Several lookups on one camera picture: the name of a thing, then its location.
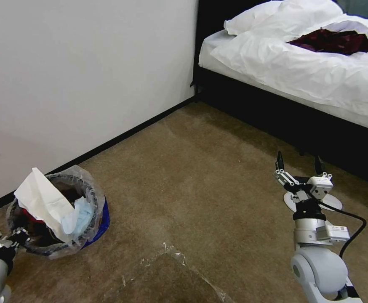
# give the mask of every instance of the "white pillow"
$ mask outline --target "white pillow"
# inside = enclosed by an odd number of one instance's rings
[[[281,2],[273,0],[254,6],[232,20],[225,21],[223,27],[230,35],[240,35],[275,14]]]

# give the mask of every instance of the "black cable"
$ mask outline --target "black cable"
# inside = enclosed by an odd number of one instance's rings
[[[341,248],[340,250],[340,253],[339,253],[339,256],[340,258],[342,259],[343,258],[343,255],[344,255],[344,252],[346,250],[346,248],[348,247],[348,245],[350,245],[350,243],[364,230],[364,228],[366,227],[366,220],[358,215],[354,215],[352,213],[349,213],[349,212],[346,212],[344,210],[339,210],[333,206],[330,206],[322,201],[319,201],[317,200],[317,202],[323,206],[326,206],[327,208],[330,208],[331,210],[334,210],[335,212],[338,212],[340,214],[343,214],[343,215],[347,215],[347,216],[350,216],[350,217],[353,217],[355,219],[358,219],[358,220],[361,220],[362,222],[362,225],[359,227],[359,229],[357,229],[357,231],[348,239],[347,242],[344,243],[343,247]]]

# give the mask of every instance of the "black bed frame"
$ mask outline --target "black bed frame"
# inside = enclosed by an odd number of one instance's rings
[[[266,1],[199,0],[193,84],[202,101],[292,145],[319,155],[368,180],[368,128],[315,110],[198,66],[203,40],[223,29],[224,20]],[[249,96],[250,102],[238,96]],[[258,106],[250,110],[250,105]]]

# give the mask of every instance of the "red item in trash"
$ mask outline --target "red item in trash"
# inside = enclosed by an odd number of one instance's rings
[[[35,222],[35,223],[42,223],[45,224],[42,220],[35,219],[25,208],[22,208],[23,214],[28,218],[28,220]]]

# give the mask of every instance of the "trash can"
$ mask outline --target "trash can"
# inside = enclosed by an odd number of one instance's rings
[[[11,232],[23,227],[30,233],[31,240],[24,245],[27,252],[55,259],[77,253],[95,242],[109,227],[109,212],[103,191],[96,185],[90,173],[81,167],[75,165],[46,177],[71,204],[76,199],[85,197],[92,205],[93,215],[84,232],[70,243],[64,243],[57,239],[42,221],[28,217],[28,213],[19,206],[17,199],[7,209],[7,223]]]

